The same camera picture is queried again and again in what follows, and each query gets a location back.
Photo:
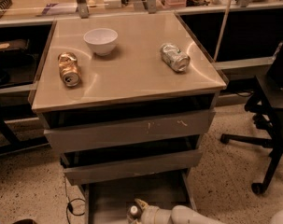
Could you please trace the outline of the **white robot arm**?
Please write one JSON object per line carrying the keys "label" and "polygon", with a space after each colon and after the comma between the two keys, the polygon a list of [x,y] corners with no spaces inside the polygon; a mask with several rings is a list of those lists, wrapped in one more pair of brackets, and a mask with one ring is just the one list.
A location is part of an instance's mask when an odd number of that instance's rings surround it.
{"label": "white robot arm", "polygon": [[135,199],[127,211],[129,224],[226,224],[203,216],[184,205],[172,209],[162,209],[141,199]]}

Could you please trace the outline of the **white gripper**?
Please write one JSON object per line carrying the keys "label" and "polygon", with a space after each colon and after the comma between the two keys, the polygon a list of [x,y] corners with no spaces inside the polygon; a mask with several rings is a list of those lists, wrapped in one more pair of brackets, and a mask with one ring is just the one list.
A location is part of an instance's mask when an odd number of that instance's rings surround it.
{"label": "white gripper", "polygon": [[171,210],[162,209],[158,206],[152,206],[138,198],[134,202],[143,211],[141,221],[134,219],[129,224],[173,224]]}

